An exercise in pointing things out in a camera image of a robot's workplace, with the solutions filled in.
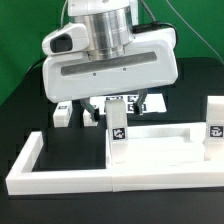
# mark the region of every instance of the white base platform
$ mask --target white base platform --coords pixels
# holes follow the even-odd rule
[[[42,134],[33,132],[6,178],[8,193],[31,195],[224,186],[223,161],[204,160],[205,133],[205,123],[131,127],[128,128],[130,142],[113,143],[110,148],[107,141],[106,169],[32,172],[43,146]]]

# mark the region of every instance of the green backdrop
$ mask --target green backdrop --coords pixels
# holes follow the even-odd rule
[[[168,7],[165,0],[146,0],[157,20],[179,32],[177,57],[216,57]],[[180,14],[224,57],[224,1],[170,0]],[[44,36],[59,26],[64,0],[1,0],[0,104],[21,82],[28,67],[44,56]],[[150,21],[142,8],[139,21]]]

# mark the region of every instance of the white plastic part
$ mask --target white plastic part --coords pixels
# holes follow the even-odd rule
[[[174,45],[175,32],[172,28],[137,34],[125,46],[124,56],[152,52],[155,55],[152,60],[128,65],[118,62],[117,66],[112,64],[108,68],[104,63],[99,63],[95,70],[83,73],[76,70],[75,73],[62,74],[61,71],[67,66],[80,64],[88,69],[93,62],[89,61],[86,52],[48,57],[43,65],[47,97],[52,102],[60,102],[172,84],[178,76]]]
[[[157,138],[159,144],[161,139],[168,137],[190,139],[190,130],[194,127],[202,128],[202,126],[206,129],[205,123],[194,123],[131,127],[128,132],[129,139],[141,139],[143,141],[145,139],[148,141],[147,138],[153,137]],[[174,153],[173,143],[175,145],[175,142],[169,141],[169,148],[165,145],[161,150],[164,152],[167,148],[168,150],[171,149],[170,153]],[[33,165],[43,146],[41,133],[34,132],[30,135],[6,178],[8,193],[9,195],[63,194],[224,186],[223,161],[202,161],[202,155],[199,155],[203,153],[203,150],[201,147],[197,147],[201,143],[195,145],[190,143],[190,152],[183,150],[183,144],[186,144],[186,142],[180,143],[177,147],[183,153],[182,161],[184,161],[186,153],[188,155],[192,153],[191,158],[194,159],[194,162],[185,159],[188,162],[159,165],[155,163],[154,165],[150,163],[112,165],[107,141],[106,169],[32,172]],[[149,143],[148,146],[150,146],[148,149],[152,153],[152,143]],[[138,149],[141,157],[141,148],[138,147]]]
[[[123,99],[105,101],[108,139],[111,162],[121,163],[126,160],[125,152],[128,140],[128,122],[126,105]]]
[[[87,110],[83,112],[83,124],[84,127],[96,127],[98,125],[97,121],[91,119],[91,115]]]
[[[129,0],[68,0],[68,15],[92,15],[122,9],[129,5]]]
[[[224,161],[224,96],[208,96],[206,159]]]
[[[72,101],[59,103],[53,114],[54,127],[68,127],[72,111]]]
[[[204,131],[198,142],[192,142],[198,136],[194,129]],[[146,127],[129,127],[128,141],[116,142],[114,150],[110,146],[112,162],[119,167],[147,167],[152,165],[176,165],[186,162],[204,161],[205,123],[157,125]]]
[[[54,53],[51,49],[51,41],[61,35],[67,34],[72,39],[72,49],[68,52]],[[69,23],[62,29],[56,30],[46,36],[42,42],[42,48],[46,55],[58,55],[83,51],[89,46],[89,37],[85,25],[81,23]]]

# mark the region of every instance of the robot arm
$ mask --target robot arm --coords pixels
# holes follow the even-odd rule
[[[43,51],[44,86],[52,102],[141,90],[177,78],[172,28],[134,34],[129,0],[69,0],[70,23],[48,35]]]

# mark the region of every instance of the metal component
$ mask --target metal component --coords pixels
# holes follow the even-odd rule
[[[147,89],[138,90],[138,95],[139,95],[138,100],[136,101],[136,103],[133,103],[134,113],[136,115],[142,115],[143,114],[142,105],[145,102],[147,94],[148,94]]]
[[[107,59],[122,56],[124,54],[124,48],[122,45],[120,45],[115,48],[89,51],[88,54],[89,54],[89,59],[91,61],[107,60]]]
[[[90,113],[93,122],[99,120],[99,109],[95,109],[93,105],[90,104],[90,98],[81,99],[80,103],[82,107]]]
[[[86,26],[90,39],[87,51],[92,61],[123,55],[123,45],[134,39],[130,7],[100,14],[70,17],[70,21]]]

